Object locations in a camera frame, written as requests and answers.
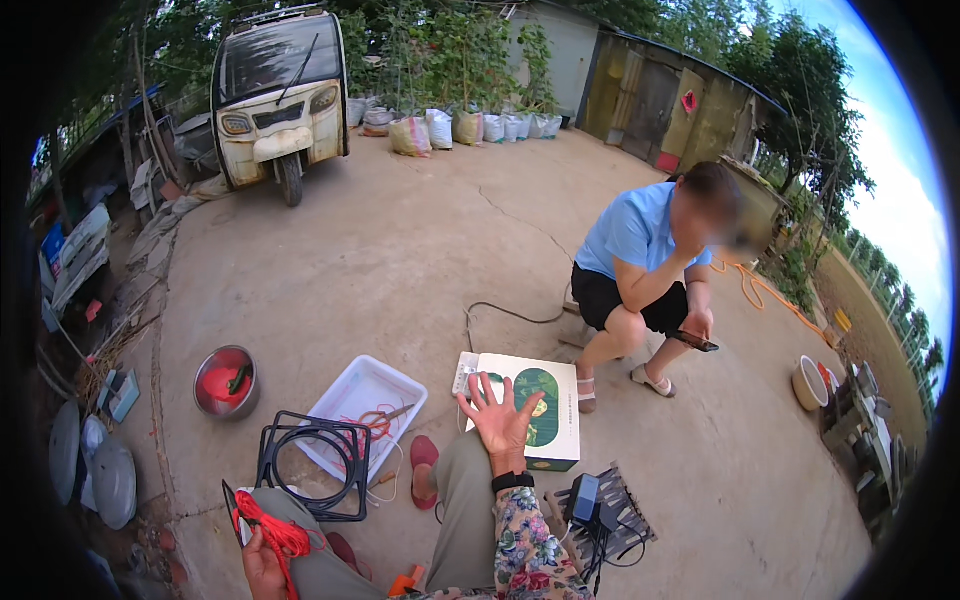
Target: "wristwatch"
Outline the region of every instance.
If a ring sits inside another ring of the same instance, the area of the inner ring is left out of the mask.
[[[520,475],[510,471],[499,477],[494,477],[491,485],[493,487],[493,493],[500,493],[510,488],[533,488],[534,476],[530,474],[530,471],[526,470]]]

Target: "slipper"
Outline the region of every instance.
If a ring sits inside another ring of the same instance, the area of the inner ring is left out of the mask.
[[[677,395],[677,390],[673,387],[673,382],[667,379],[666,377],[663,378],[663,381],[667,382],[667,386],[665,390],[650,380],[650,377],[647,375],[646,363],[643,363],[642,365],[634,369],[634,371],[630,373],[630,378],[633,379],[636,383],[644,383],[650,386],[654,392],[656,392],[657,394],[660,394],[661,396],[673,397]]]
[[[414,471],[417,470],[418,465],[429,465],[433,467],[437,464],[437,459],[439,458],[440,450],[438,450],[437,447],[433,445],[433,442],[430,442],[430,438],[426,436],[417,436],[414,438],[413,443],[410,444],[410,464],[413,465]],[[422,511],[429,511],[437,505],[438,494],[433,494],[426,500],[421,500],[414,496],[413,478],[410,480],[410,497],[414,500],[414,506]]]
[[[372,581],[373,579],[373,570],[370,569],[370,566],[367,565],[367,569],[370,570],[370,577],[367,577],[360,572],[360,567],[357,564],[357,556],[353,552],[353,548],[344,540],[344,537],[340,534],[333,532],[327,534],[326,542],[330,544],[330,549],[333,550],[333,553],[337,555],[337,558],[347,563],[350,568],[357,572],[360,577],[363,577],[367,581]]]
[[[577,379],[578,388],[580,387],[581,383],[593,384],[592,392],[583,394],[582,396],[579,392],[577,392],[577,399],[579,400],[579,402],[577,402],[577,408],[579,408],[580,412],[585,415],[589,415],[590,413],[595,412],[597,409],[597,384],[595,381],[593,381],[593,379],[593,377],[590,379]]]

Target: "stainless steel bowl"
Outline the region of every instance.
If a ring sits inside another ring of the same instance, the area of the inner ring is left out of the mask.
[[[240,403],[236,406],[230,406],[226,402],[214,399],[206,392],[203,385],[204,377],[214,369],[226,367],[228,369],[239,369],[250,364],[252,368],[251,385]],[[213,353],[206,357],[204,363],[197,370],[197,376],[193,379],[193,399],[197,403],[197,408],[202,413],[216,420],[241,420],[245,419],[256,408],[256,403],[260,401],[260,380],[259,371],[256,362],[251,354],[239,346],[224,346],[213,350]]]

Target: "blue shirt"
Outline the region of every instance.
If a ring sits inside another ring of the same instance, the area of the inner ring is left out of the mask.
[[[677,247],[670,232],[673,188],[673,183],[656,183],[617,196],[577,252],[580,268],[616,279],[614,256],[648,272],[663,264]],[[713,255],[704,250],[687,267],[708,265],[711,260]]]

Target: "white box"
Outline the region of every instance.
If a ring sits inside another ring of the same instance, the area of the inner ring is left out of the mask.
[[[546,392],[545,412],[535,412],[530,420],[531,429],[523,452],[528,469],[568,471],[580,461],[576,367],[504,354],[480,354],[477,372],[498,375],[491,377],[491,386],[500,403],[503,402],[501,378],[510,377],[517,408],[523,406],[530,394]],[[467,431],[473,427],[473,421],[468,420]]]
[[[412,409],[390,421],[389,435],[370,444],[370,470],[367,483],[373,481],[376,473],[383,467],[387,456],[394,449],[390,440],[396,441],[406,432],[407,427],[417,417],[427,391],[402,372],[385,365],[375,358],[361,354],[353,359],[347,369],[340,373],[330,389],[313,405],[310,417],[327,420],[358,422],[364,413],[383,411],[391,413],[408,404],[416,404]],[[345,469],[336,450],[326,443],[310,443],[297,440],[297,446],[314,463],[339,479],[345,481]]]

